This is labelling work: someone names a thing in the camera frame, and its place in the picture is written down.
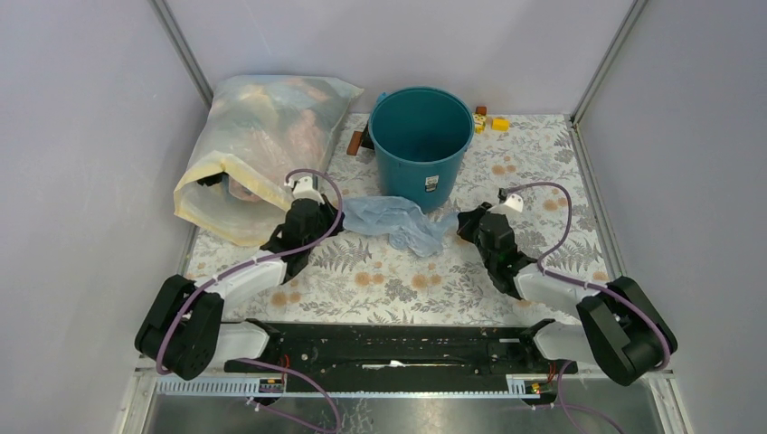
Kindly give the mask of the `light blue plastic trash bag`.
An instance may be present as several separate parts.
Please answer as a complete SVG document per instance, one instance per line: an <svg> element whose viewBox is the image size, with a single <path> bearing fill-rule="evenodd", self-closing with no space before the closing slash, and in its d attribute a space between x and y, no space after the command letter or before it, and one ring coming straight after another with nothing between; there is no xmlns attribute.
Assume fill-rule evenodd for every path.
<svg viewBox="0 0 767 434"><path fill-rule="evenodd" d="M346 231L386 235L394 249L410 250L421 258L441 254L445 235L459 225L456 212L432 220L417 203L400 196L344 199L343 214Z"/></svg>

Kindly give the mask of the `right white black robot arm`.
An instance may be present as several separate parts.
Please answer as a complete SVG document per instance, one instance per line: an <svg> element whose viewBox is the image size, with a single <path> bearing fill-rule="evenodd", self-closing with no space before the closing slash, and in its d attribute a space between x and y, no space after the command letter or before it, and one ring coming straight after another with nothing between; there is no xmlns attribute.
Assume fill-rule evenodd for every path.
<svg viewBox="0 0 767 434"><path fill-rule="evenodd" d="M531 301L578 318L567 325L547 318L522 334L518 358L540 373L553 361L596 364L622 386L663 369L678 342L640 285L621 276L604 286L541 269L521 251L506 205L482 203L460 212L457 234L472 243L494 287L518 301Z"/></svg>

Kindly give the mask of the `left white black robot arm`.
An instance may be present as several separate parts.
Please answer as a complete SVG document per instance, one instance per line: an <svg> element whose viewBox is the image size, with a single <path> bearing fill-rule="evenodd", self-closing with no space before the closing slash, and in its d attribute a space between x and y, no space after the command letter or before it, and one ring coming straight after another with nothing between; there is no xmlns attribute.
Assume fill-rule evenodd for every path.
<svg viewBox="0 0 767 434"><path fill-rule="evenodd" d="M325 195L295 200L257 253L202 284L175 274L161 285L134 339L135 349L156 363L157 371L184 380L200 375L214 358L220 340L235 335L252 340L246 360L261 372L275 368L278 344L251 324L223 325L226 303L250 298L295 278L311 250L343 230L341 205Z"/></svg>

